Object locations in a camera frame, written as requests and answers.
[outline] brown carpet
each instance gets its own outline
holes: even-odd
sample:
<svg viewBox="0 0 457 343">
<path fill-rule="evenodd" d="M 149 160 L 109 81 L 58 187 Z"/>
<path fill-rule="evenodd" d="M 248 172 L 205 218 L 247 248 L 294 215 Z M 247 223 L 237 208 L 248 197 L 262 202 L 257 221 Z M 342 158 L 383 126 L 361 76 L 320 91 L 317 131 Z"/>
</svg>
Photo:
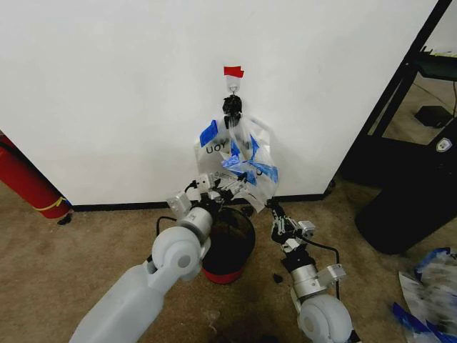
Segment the brown carpet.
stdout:
<svg viewBox="0 0 457 343">
<path fill-rule="evenodd" d="M 379 254 L 353 224 L 354 214 L 376 192 L 340 180 L 321 202 L 283 207 L 290 217 L 316 224 L 316 241 L 340 250 L 348 274 L 341 282 L 341 298 L 362 340 L 404 343 L 402 328 L 389 311 L 392 302 L 403 301 L 397 273 L 435 247 L 456 245 L 451 228 L 456 221 L 404 256 Z M 164 214 L 171 212 L 75 213 L 61 227 L 0 184 L 0 341 L 67 342 L 106 290 L 150 254 L 153 223 Z M 262 334 L 277 336 L 281 343 L 307 342 L 296 325 L 280 248 L 269 238 L 271 215 L 263 211 L 252 220 L 256 248 L 242 278 L 226 286 L 210 283 L 203 274 L 179 282 L 140 342 L 257 342 Z M 330 252 L 313 247 L 310 252 L 320 267 L 334 263 Z M 284 282 L 276 284 L 273 273 Z"/>
</svg>

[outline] plastic bag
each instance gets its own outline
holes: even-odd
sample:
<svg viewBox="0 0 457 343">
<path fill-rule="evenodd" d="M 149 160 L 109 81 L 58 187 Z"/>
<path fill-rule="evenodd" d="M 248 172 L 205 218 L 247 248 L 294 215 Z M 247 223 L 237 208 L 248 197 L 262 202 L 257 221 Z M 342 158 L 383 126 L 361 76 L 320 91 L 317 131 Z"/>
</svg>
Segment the plastic bag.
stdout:
<svg viewBox="0 0 457 343">
<path fill-rule="evenodd" d="M 237 121 L 213 120 L 195 145 L 199 173 L 214 173 L 220 187 L 246 175 L 246 187 L 239 193 L 256 211 L 261 211 L 278 186 L 278 168 L 270 153 L 268 130 L 243 115 Z"/>
<path fill-rule="evenodd" d="M 411 314 L 394 304 L 393 313 L 411 333 L 408 342 L 457 342 L 457 254 L 440 248 L 428 254 L 415 277 L 399 273 Z"/>
</svg>

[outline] white plastic bag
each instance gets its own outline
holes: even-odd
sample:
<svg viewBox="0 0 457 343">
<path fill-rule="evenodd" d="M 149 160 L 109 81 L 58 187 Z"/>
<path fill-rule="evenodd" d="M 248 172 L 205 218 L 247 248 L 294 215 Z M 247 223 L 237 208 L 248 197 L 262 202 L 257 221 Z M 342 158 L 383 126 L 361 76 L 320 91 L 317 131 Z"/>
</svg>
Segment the white plastic bag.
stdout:
<svg viewBox="0 0 457 343">
<path fill-rule="evenodd" d="M 233 123 L 213 120 L 195 144 L 200 173 L 215 173 L 220 187 L 246 175 L 246 189 L 239 196 L 261 211 L 278 186 L 278 168 L 270 153 L 270 134 L 265 127 L 243 115 Z"/>
</svg>

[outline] fire extinguisher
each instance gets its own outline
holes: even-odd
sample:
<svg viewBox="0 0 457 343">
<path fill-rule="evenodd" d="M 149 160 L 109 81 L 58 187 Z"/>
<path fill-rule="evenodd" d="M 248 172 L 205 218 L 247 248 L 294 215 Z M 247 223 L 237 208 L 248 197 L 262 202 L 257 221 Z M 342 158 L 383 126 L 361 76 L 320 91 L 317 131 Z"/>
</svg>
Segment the fire extinguisher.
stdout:
<svg viewBox="0 0 457 343">
<path fill-rule="evenodd" d="M 59 218 L 69 203 L 6 137 L 0 136 L 0 180 L 46 218 Z"/>
</svg>

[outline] red bucket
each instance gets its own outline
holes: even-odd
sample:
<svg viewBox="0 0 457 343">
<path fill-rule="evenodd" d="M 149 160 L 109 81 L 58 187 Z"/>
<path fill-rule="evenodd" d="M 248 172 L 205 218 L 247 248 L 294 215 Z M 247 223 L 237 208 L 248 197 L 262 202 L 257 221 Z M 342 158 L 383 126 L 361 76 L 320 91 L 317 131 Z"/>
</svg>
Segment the red bucket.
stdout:
<svg viewBox="0 0 457 343">
<path fill-rule="evenodd" d="M 224 207 L 211 229 L 211 247 L 203 259 L 206 277 L 217 284 L 237 280 L 256 243 L 254 227 L 243 212 Z"/>
</svg>

